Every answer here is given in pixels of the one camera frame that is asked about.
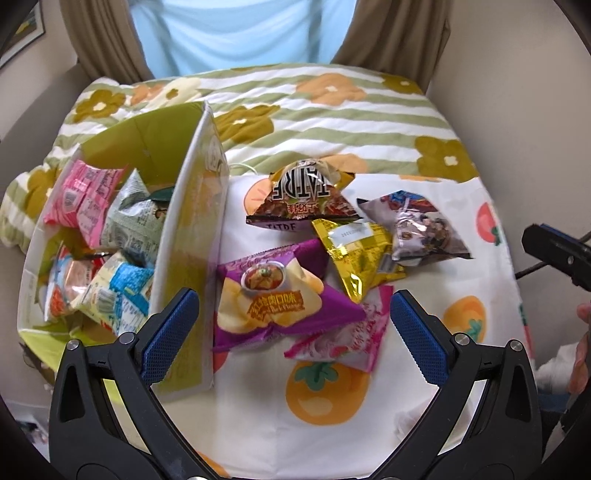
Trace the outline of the person hand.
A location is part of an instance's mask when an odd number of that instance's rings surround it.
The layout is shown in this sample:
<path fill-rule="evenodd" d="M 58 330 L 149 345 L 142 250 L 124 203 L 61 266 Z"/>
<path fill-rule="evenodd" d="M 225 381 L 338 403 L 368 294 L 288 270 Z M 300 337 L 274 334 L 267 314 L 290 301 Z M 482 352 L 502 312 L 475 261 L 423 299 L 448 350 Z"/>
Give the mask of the person hand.
<path fill-rule="evenodd" d="M 579 305 L 577 315 L 587 325 L 590 325 L 590 304 Z M 568 384 L 570 394 L 580 394 L 586 387 L 589 379 L 589 367 L 587 366 L 589 349 L 589 333 L 585 333 L 576 346 L 575 361 Z"/>

